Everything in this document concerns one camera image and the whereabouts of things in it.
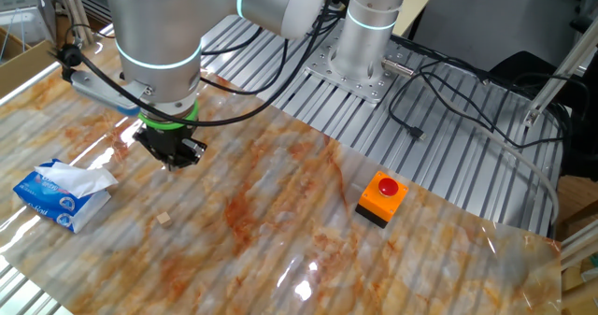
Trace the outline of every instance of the tissue box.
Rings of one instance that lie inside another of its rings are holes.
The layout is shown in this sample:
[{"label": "tissue box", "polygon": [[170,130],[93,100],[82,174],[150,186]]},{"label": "tissue box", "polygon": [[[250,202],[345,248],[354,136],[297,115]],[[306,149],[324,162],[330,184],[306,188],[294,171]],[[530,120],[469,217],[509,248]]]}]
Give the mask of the tissue box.
[{"label": "tissue box", "polygon": [[[55,163],[60,161],[54,159],[40,167],[52,167]],[[79,232],[110,199],[106,190],[76,198],[36,171],[29,174],[13,190],[25,204],[73,233]]]}]

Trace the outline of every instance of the blue and white tissue box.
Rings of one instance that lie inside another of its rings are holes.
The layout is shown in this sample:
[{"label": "blue and white tissue box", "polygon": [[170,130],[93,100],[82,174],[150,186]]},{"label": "blue and white tissue box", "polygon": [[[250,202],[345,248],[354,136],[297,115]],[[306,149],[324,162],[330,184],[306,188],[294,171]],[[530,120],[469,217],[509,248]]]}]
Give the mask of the blue and white tissue box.
[{"label": "blue and white tissue box", "polygon": [[110,199],[106,187],[115,183],[105,169],[78,169],[53,159],[36,167],[13,190],[39,214],[77,233]]}]

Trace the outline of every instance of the marble-patterned table surface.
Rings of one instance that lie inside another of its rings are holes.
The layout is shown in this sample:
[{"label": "marble-patterned table surface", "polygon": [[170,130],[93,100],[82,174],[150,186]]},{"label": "marble-patterned table surface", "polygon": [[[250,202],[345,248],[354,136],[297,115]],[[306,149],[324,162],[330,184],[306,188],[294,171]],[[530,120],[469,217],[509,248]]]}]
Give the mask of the marble-patterned table surface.
[{"label": "marble-patterned table surface", "polygon": [[[93,60],[120,73],[111,41]],[[204,88],[199,104],[216,120],[261,100]],[[206,155],[176,173],[133,141],[140,125],[60,72],[0,107],[0,253],[75,314],[560,313],[560,244],[471,215],[274,107],[198,129]],[[11,191],[52,157],[120,181],[77,235]],[[378,170],[410,188],[384,230],[354,211]]]}]

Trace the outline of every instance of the emergency stop button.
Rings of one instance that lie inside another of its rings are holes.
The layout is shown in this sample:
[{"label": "emergency stop button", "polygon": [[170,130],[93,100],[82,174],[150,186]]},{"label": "emergency stop button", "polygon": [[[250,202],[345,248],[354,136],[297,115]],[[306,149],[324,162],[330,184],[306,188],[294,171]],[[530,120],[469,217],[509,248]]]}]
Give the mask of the emergency stop button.
[{"label": "emergency stop button", "polygon": [[380,190],[383,196],[392,197],[399,192],[399,184],[394,179],[381,179],[377,184],[377,188]]},{"label": "emergency stop button", "polygon": [[405,185],[378,171],[363,191],[355,211],[385,228],[408,192]]}]

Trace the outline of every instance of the red button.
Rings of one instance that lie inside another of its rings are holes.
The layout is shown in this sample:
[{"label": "red button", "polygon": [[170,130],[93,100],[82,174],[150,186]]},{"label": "red button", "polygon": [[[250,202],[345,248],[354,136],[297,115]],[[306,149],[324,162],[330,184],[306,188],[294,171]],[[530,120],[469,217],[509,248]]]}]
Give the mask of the red button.
[{"label": "red button", "polygon": [[380,190],[380,193],[387,197],[392,197],[399,192],[399,184],[394,179],[382,179],[377,188]]}]

